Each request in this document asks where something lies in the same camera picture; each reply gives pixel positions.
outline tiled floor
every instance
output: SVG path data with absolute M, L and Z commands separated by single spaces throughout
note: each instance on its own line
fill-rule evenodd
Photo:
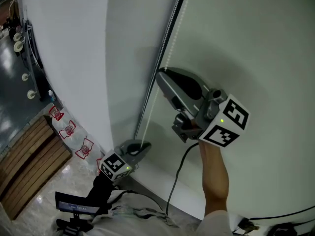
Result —
M 33 89 L 31 79 L 22 81 L 22 74 L 28 73 L 21 57 L 13 51 L 14 42 L 5 34 L 0 39 L 0 153 L 9 141 L 48 103 L 40 102 L 38 96 L 27 98 Z
M 45 236 L 50 234 L 50 226 L 60 214 L 56 210 L 55 191 L 85 197 L 93 186 L 95 174 L 88 171 L 83 160 L 73 157 L 69 164 L 57 172 L 34 197 L 15 221 L 10 221 L 0 206 L 0 235 Z M 151 193 L 130 177 L 120 182 L 122 189 L 132 189 L 153 197 L 163 208 L 166 202 Z M 169 215 L 174 222 L 192 235 L 200 221 L 190 215 L 170 207 Z

